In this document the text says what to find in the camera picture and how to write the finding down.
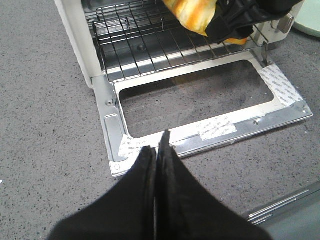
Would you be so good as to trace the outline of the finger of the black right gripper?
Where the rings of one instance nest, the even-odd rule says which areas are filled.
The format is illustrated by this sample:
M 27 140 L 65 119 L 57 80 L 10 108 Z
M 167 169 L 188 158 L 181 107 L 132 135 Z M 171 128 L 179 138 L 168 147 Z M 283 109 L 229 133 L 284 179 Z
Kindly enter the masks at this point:
M 279 20 L 300 0 L 219 0 L 206 34 L 215 43 L 242 40 L 253 33 L 253 25 Z

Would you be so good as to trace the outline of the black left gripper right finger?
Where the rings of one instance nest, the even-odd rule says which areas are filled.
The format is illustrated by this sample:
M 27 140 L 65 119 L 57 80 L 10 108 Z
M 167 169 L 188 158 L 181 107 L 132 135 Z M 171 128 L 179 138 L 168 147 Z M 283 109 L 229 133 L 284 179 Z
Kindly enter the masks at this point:
M 156 170 L 156 238 L 158 240 L 269 240 L 194 178 L 170 146 L 166 130 L 159 143 Z

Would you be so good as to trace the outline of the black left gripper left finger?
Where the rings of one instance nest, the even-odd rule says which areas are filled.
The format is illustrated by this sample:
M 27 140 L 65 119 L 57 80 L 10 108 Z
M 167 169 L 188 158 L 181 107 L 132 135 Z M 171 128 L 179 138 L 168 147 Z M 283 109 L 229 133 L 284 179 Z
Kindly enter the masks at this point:
M 127 174 L 104 196 L 60 221 L 50 240 L 152 240 L 156 151 L 145 146 Z

